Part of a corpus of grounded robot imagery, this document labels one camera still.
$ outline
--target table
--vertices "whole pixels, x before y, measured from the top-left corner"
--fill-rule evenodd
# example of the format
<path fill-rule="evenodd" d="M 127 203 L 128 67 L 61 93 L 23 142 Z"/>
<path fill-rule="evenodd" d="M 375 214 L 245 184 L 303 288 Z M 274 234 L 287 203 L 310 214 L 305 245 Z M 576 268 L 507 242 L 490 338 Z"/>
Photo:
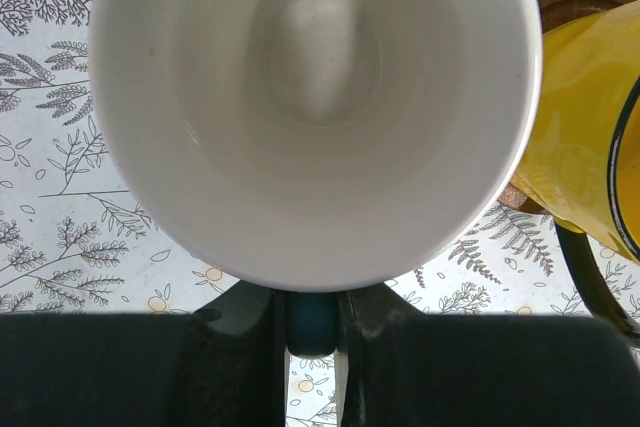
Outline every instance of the table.
<path fill-rule="evenodd" d="M 176 245 L 118 177 L 92 112 L 90 8 L 0 0 L 0 314 L 193 311 L 236 279 Z M 440 257 L 388 284 L 431 314 L 586 314 L 553 229 L 550 217 L 496 204 Z M 640 271 L 593 245 L 612 291 L 640 317 Z M 288 425 L 335 424 L 332 358 L 294 358 L 290 371 Z"/>

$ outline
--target yellow enamel mug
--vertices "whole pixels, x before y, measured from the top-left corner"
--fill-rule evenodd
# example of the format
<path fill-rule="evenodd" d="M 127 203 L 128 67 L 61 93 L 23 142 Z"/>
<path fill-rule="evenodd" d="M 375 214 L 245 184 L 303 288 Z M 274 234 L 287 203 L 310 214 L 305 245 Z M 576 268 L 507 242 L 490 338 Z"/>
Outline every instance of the yellow enamel mug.
<path fill-rule="evenodd" d="M 513 184 L 556 217 L 585 305 L 635 345 L 640 327 L 598 272 L 585 232 L 640 263 L 640 1 L 544 35 L 542 93 Z"/>

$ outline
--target white tablecloth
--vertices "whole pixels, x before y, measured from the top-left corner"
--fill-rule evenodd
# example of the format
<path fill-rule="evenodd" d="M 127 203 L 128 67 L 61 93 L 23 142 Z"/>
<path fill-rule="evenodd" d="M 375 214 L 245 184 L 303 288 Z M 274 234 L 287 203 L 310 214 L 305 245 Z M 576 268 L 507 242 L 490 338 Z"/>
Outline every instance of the white tablecloth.
<path fill-rule="evenodd" d="M 116 174 L 92 113 L 90 8 L 0 0 L 0 313 L 189 312 L 236 280 L 163 234 Z M 496 204 L 389 285 L 432 314 L 585 314 L 550 220 Z M 616 297 L 640 316 L 640 270 L 594 245 Z M 335 424 L 332 369 L 332 359 L 292 360 L 290 427 Z"/>

